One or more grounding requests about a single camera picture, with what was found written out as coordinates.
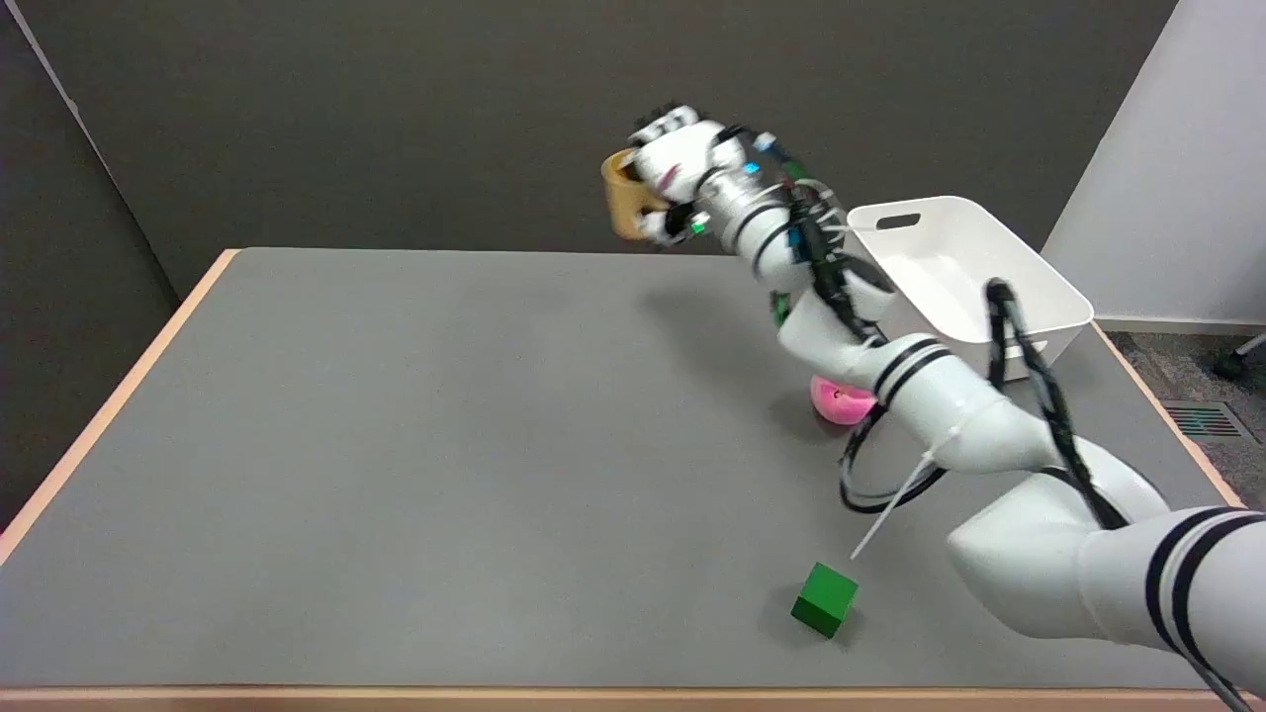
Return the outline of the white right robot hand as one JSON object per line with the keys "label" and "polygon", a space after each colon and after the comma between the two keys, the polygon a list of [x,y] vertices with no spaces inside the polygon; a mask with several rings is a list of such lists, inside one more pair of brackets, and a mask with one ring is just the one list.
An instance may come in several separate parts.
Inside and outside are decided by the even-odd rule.
{"label": "white right robot hand", "polygon": [[747,149],[727,127],[685,104],[657,110],[629,136],[630,152],[620,175],[644,188],[649,207],[637,209],[637,237],[660,246],[691,239],[699,186],[715,168],[741,168]]}

